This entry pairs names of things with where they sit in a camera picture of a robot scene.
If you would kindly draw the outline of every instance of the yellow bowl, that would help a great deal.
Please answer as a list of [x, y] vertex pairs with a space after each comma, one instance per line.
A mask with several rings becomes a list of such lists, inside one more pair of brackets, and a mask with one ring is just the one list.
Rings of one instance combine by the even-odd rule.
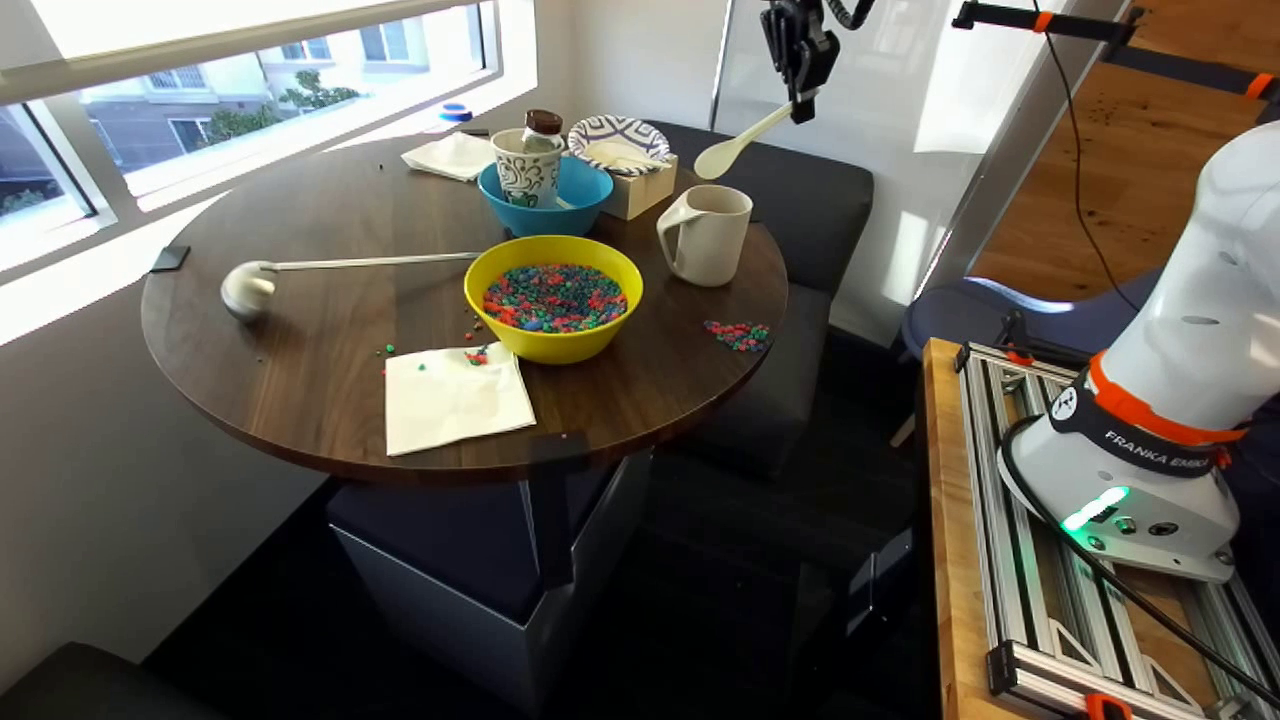
[[[612, 316], [607, 324], [584, 327], [584, 334], [532, 334], [532, 327], [504, 324], [504, 322], [484, 314], [484, 293], [504, 271], [513, 271], [521, 265], [584, 265], [584, 270], [596, 270], [600, 278], [620, 285], [629, 309], [620, 316]], [[514, 238], [514, 239], [493, 244], [489, 254], [480, 254], [466, 265], [463, 298], [466, 298], [473, 314], [489, 324], [489, 334], [513, 357], [532, 359], [532, 363], [579, 363], [579, 359], [600, 357], [607, 349], [607, 342], [632, 322], [632, 314], [642, 300], [642, 278], [625, 254], [615, 254], [615, 249], [607, 249], [600, 239], [587, 239], [587, 238]]]

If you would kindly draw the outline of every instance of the colorful candy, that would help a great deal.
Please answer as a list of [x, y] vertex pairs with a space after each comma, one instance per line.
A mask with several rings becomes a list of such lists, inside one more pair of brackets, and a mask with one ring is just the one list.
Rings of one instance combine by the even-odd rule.
[[584, 334], [625, 316], [629, 298], [587, 265], [514, 265], [489, 285], [484, 314], [526, 334]]

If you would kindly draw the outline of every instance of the spoon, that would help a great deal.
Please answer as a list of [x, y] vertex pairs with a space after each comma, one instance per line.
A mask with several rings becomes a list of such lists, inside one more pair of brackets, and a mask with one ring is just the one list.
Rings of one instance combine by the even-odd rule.
[[704, 150], [704, 154], [692, 162], [692, 173], [694, 173], [698, 182], [721, 182], [721, 175], [736, 163], [736, 158], [738, 158], [757, 138], [763, 138], [770, 125], [778, 125], [785, 115], [791, 115], [791, 106], [778, 106], [778, 109], [770, 109], [768, 115], [760, 115], [757, 125], [746, 125], [742, 134], [736, 134], [736, 138]]
[[277, 298], [277, 271], [315, 271], [315, 270], [387, 270], [387, 265], [438, 265], [438, 260], [473, 260], [475, 254], [427, 254], [427, 255], [347, 255], [347, 260], [248, 260], [235, 265], [223, 285], [219, 300], [245, 324], [266, 316]]

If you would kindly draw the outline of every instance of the window blind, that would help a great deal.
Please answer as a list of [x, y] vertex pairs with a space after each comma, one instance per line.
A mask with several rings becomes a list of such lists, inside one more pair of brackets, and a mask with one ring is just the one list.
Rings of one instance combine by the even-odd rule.
[[0, 106], [466, 0], [2, 0]]

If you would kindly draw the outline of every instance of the black cable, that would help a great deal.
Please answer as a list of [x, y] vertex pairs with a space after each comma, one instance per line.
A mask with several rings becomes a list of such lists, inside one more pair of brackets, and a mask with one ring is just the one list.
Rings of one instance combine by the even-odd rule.
[[1055, 523], [1055, 516], [1049, 511], [1049, 506], [1031, 493], [1031, 484], [1024, 482], [1024, 472], [1015, 469], [1013, 460], [1013, 441], [1015, 432], [1031, 430], [1034, 418], [1024, 418], [1015, 421], [1007, 432], [1005, 432], [1005, 446], [998, 446], [998, 460], [1005, 460], [1005, 472], [1007, 482], [1015, 484], [1015, 493], [1031, 506], [1031, 511], [1040, 516], [1040, 523], [1049, 523], [1068, 549], [1072, 558], [1080, 558], [1101, 581], [1108, 581], [1125, 599], [1130, 599], [1135, 609], [1142, 609], [1159, 629], [1167, 629], [1177, 640], [1182, 640], [1192, 653], [1198, 653], [1202, 660], [1212, 660], [1220, 673], [1227, 673], [1236, 686], [1242, 686], [1247, 692], [1256, 692], [1262, 703], [1280, 710], [1280, 698], [1271, 689], [1262, 689], [1260, 681], [1253, 681], [1242, 667], [1236, 667], [1230, 660], [1224, 660], [1214, 647], [1198, 646], [1192, 632], [1182, 632], [1177, 619], [1167, 619], [1152, 599], [1142, 599], [1140, 591], [1130, 591], [1126, 585], [1119, 585], [1119, 577], [1101, 563], [1089, 549], [1074, 545], [1072, 532], [1062, 532]]
[[1055, 81], [1062, 85], [1062, 99], [1068, 99], [1068, 125], [1072, 125], [1072, 209], [1074, 209], [1074, 226], [1080, 226], [1093, 255], [1101, 260], [1110, 293], [1116, 293], [1130, 314], [1140, 314], [1140, 305], [1119, 287], [1108, 254], [1101, 249], [1101, 239], [1094, 239], [1093, 227], [1089, 227], [1089, 216], [1083, 216], [1083, 134], [1080, 134], [1080, 115], [1074, 115], [1074, 94], [1072, 94], [1072, 81], [1068, 81], [1062, 62], [1059, 62], [1059, 52], [1055, 52], [1055, 39], [1044, 38], [1044, 46], [1049, 46], [1049, 62], [1052, 62]]

